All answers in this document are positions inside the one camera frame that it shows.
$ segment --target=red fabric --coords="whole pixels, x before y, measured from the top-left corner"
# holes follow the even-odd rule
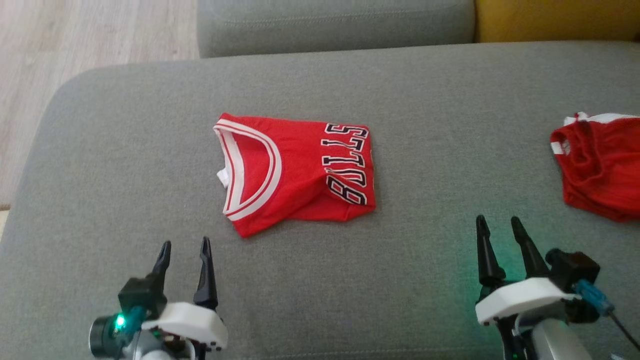
[[[230,179],[223,212],[242,237],[286,218],[347,221],[376,207],[366,126],[224,113],[214,130]]]
[[[554,131],[564,200],[618,222],[640,218],[640,118],[578,120]]]

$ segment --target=gray fabric surface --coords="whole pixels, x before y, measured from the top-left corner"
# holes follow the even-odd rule
[[[220,359],[496,359],[476,323],[474,219],[524,277],[509,218],[541,252],[582,250],[640,334],[640,230],[568,207],[551,131],[575,111],[640,113],[640,45],[551,42],[219,58],[87,72],[54,96],[0,241],[0,358],[89,359],[96,316],[173,240],[165,293],[190,300],[212,239]],[[367,124],[379,208],[243,241],[222,215],[223,111]],[[635,354],[610,320],[575,326]]]
[[[201,58],[472,42],[473,0],[198,0]]]

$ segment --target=yellow cushion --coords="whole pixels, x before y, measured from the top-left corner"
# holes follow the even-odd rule
[[[640,40],[640,0],[476,0],[478,42]]]

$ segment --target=folded garment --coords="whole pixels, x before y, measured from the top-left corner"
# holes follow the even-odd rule
[[[640,218],[640,117],[576,113],[551,134],[564,201],[615,221]]]
[[[222,114],[223,213],[242,237],[284,219],[347,221],[376,208],[364,125]]]

